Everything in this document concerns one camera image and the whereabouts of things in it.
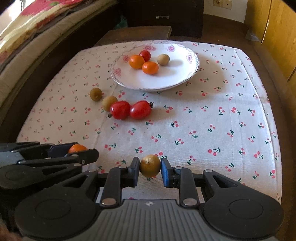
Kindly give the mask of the beige mattress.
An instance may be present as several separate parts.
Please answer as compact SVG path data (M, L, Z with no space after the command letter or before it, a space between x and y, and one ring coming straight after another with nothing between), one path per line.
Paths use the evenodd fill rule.
M4 63L1 63L1 104L16 85L20 75L60 36L60 34L57 34L51 37L46 33L46 30L50 27L57 30L55 25L60 20L91 4L95 5L95 9L99 9L110 3L117 4L117 1L81 1L80 4L55 17L48 24L41 27L32 37L23 42Z

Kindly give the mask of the cherry print tablecloth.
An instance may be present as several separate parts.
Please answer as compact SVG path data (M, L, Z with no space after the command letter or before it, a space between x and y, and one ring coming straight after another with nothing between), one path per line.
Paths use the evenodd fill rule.
M51 80L32 108L17 140L78 142L99 152L99 173L154 154L172 166L201 173L212 169L281 200L280 144L271 105L251 59L240 49L184 42L200 60L196 75L165 91L124 88L110 75L115 58L131 43L77 53ZM100 101L90 98L102 90ZM107 96L130 107L145 100L152 112L142 120L109 118Z

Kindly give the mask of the dark brown longan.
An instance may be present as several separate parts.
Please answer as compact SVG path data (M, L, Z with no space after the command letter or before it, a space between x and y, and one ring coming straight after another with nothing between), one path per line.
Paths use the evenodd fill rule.
M102 90L100 88L96 87L96 88L91 89L89 95L93 101L100 101L103 94L102 94Z

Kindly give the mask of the round red tomato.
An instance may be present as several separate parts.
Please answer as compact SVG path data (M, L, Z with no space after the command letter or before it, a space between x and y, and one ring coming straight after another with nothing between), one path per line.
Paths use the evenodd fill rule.
M142 50L139 55L143 57L145 62L148 62L151 59L151 53L147 50Z

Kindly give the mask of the white floral plate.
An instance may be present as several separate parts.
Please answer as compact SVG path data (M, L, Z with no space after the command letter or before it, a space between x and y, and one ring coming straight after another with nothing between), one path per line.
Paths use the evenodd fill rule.
M199 69L197 54L168 41L132 42L110 68L113 80L132 90L160 91L178 86Z

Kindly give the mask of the orange tangerine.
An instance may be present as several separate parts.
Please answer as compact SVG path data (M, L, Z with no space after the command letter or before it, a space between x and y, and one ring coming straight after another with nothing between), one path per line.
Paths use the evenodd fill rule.
M142 71L148 75L154 75L158 72L158 70L159 66L155 62L148 61L142 65Z
M145 60L140 55L133 55L130 56L128 63L133 69L141 69L142 65L145 63Z
M76 152L81 152L81 151L85 151L88 150L84 145L81 144L74 144L70 147L68 153L76 153Z

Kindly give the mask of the floral quilt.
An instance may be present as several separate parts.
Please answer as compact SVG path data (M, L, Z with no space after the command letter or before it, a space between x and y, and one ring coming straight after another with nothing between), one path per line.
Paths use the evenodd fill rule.
M34 1L1 32L1 63L27 39L81 1Z

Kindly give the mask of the yellow wooden wardrobe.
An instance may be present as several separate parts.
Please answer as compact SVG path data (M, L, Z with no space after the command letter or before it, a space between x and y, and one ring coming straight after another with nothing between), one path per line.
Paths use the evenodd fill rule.
M295 95L295 12L284 1L248 1L245 24L277 88Z

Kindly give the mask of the tan longan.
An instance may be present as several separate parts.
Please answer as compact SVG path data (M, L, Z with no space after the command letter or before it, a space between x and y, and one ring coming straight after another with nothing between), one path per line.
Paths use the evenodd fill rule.
M161 161L156 155L147 155L140 161L140 172L146 178L152 178L161 170Z
M102 101L103 110L109 112L112 104L114 104L116 102L118 102L118 99L115 96L111 95L111 96L105 97Z

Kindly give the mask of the oval red tomato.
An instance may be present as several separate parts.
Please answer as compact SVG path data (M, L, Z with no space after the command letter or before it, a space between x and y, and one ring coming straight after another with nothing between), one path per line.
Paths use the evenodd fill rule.
M152 112L152 105L150 102L141 100L136 102L130 108L130 116L135 120L142 120L150 115Z

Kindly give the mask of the dark wooden stool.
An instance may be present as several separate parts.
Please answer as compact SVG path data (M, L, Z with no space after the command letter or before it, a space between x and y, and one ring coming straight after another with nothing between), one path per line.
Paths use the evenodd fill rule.
M108 31L94 47L132 41L167 40L170 35L170 26L121 28Z

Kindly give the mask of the wall power socket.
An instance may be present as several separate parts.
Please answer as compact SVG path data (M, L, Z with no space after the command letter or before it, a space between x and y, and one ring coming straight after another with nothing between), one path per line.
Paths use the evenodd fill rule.
M231 10L232 1L231 0L213 0L213 6Z

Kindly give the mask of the dark wooden nightstand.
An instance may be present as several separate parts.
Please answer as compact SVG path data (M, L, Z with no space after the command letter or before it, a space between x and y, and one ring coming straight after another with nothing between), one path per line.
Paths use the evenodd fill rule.
M174 36L201 38L204 1L118 1L129 27L170 26Z

